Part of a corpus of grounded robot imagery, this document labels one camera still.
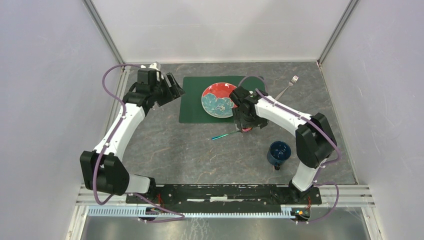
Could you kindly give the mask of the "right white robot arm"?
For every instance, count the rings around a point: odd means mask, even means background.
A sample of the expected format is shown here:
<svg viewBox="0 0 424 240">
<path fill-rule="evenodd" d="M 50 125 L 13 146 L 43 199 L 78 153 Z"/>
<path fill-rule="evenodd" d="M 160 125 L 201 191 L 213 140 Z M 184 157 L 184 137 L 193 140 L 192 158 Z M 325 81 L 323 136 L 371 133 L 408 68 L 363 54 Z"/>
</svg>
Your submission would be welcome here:
<svg viewBox="0 0 424 240">
<path fill-rule="evenodd" d="M 297 111 L 259 89 L 250 92 L 239 86 L 229 97 L 235 104 L 232 113 L 238 131 L 262 129 L 272 122 L 294 136 L 300 163 L 289 182 L 288 196 L 293 203 L 302 204 L 309 198 L 317 175 L 329 164 L 328 158 L 333 152 L 337 160 L 342 156 L 327 117 L 322 113 L 310 115 Z"/>
</svg>

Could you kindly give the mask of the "red teal floral plate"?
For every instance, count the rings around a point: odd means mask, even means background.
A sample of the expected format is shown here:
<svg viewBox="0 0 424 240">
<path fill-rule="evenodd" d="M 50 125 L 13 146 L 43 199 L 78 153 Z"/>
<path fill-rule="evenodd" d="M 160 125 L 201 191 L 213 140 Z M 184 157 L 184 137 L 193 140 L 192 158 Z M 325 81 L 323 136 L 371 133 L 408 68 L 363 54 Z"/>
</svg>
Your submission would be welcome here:
<svg viewBox="0 0 424 240">
<path fill-rule="evenodd" d="M 215 118 L 226 119 L 233 116 L 236 105 L 230 94 L 236 86 L 227 82 L 217 82 L 208 86 L 201 95 L 201 105 L 204 111 Z"/>
</svg>

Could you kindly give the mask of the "silver metal fork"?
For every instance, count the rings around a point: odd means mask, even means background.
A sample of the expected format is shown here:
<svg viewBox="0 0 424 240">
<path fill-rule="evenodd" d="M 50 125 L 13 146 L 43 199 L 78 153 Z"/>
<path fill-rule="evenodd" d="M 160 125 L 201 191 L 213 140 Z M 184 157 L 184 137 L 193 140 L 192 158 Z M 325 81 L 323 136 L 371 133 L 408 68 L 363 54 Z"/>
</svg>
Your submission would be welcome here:
<svg viewBox="0 0 424 240">
<path fill-rule="evenodd" d="M 299 79 L 299 77 L 297 76 L 297 75 L 294 75 L 293 77 L 292 77 L 292 79 L 289 81 L 289 83 L 288 83 L 288 86 L 285 88 L 285 89 L 283 89 L 276 97 L 275 97 L 275 100 L 276 101 L 278 101 L 281 97 L 282 97 L 282 95 L 290 88 L 290 87 L 293 87 L 294 86 L 294 84 L 298 81 L 298 79 Z"/>
</svg>

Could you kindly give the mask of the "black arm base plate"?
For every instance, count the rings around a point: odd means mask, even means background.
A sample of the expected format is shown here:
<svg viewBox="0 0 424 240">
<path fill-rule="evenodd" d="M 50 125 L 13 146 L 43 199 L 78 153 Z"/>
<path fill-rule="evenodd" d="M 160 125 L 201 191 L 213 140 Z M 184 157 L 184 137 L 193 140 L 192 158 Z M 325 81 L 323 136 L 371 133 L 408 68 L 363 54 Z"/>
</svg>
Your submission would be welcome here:
<svg viewBox="0 0 424 240">
<path fill-rule="evenodd" d="M 323 202 L 317 187 L 299 193 L 277 184 L 164 184 L 143 196 L 184 214 L 279 213 L 282 205 L 307 207 Z"/>
</svg>

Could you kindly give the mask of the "green rectangular placemat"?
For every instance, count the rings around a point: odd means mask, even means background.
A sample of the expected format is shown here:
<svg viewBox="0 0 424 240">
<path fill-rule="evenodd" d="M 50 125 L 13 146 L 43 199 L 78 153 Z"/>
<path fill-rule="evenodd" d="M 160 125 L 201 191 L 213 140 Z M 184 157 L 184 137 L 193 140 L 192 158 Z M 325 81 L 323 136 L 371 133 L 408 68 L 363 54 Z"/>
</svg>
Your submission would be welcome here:
<svg viewBox="0 0 424 240">
<path fill-rule="evenodd" d="M 209 115 L 202 106 L 202 94 L 210 85 L 229 83 L 238 86 L 243 76 L 186 76 L 183 78 L 179 122 L 182 124 L 218 124 L 234 122 L 232 117 L 218 118 Z"/>
</svg>

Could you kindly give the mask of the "dark blue mug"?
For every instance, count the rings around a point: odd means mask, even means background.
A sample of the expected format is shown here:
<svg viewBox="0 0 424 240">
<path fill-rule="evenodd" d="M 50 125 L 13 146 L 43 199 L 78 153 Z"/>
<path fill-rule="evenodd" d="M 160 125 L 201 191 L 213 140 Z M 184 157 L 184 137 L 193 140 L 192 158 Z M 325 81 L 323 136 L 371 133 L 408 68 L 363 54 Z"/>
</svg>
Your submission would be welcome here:
<svg viewBox="0 0 424 240">
<path fill-rule="evenodd" d="M 283 141 L 273 142 L 267 151 L 266 159 L 276 171 L 279 171 L 286 160 L 291 157 L 290 146 Z"/>
</svg>

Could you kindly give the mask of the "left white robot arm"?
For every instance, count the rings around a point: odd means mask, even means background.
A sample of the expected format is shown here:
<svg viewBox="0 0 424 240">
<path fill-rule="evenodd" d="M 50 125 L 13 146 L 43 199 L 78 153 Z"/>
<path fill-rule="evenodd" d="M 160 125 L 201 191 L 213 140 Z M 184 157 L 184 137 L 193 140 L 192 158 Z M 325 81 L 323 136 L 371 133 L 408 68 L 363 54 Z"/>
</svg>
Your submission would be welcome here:
<svg viewBox="0 0 424 240">
<path fill-rule="evenodd" d="M 142 66 L 123 98 L 113 124 L 93 150 L 84 151 L 80 165 L 85 187 L 89 190 L 124 195 L 138 193 L 145 204 L 153 203 L 157 190 L 152 177 L 130 174 L 123 164 L 124 152 L 136 128 L 154 105 L 159 107 L 185 94 L 172 73 L 163 74 L 153 64 Z"/>
</svg>

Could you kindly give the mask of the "iridescent rainbow metal spoon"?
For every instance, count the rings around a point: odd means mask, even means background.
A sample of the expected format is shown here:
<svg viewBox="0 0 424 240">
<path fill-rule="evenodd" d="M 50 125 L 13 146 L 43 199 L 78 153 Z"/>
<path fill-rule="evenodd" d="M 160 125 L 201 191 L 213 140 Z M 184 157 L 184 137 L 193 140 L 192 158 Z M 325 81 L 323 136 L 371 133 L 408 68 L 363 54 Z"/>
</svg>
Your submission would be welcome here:
<svg viewBox="0 0 424 240">
<path fill-rule="evenodd" d="M 211 138 L 211 140 L 217 140 L 217 139 L 224 138 L 224 137 L 232 135 L 232 134 L 244 133 L 243 128 L 241 130 L 242 130 L 242 132 L 231 131 L 231 132 L 228 132 L 228 133 L 224 133 L 222 135 L 214 136 L 214 137 Z"/>
</svg>

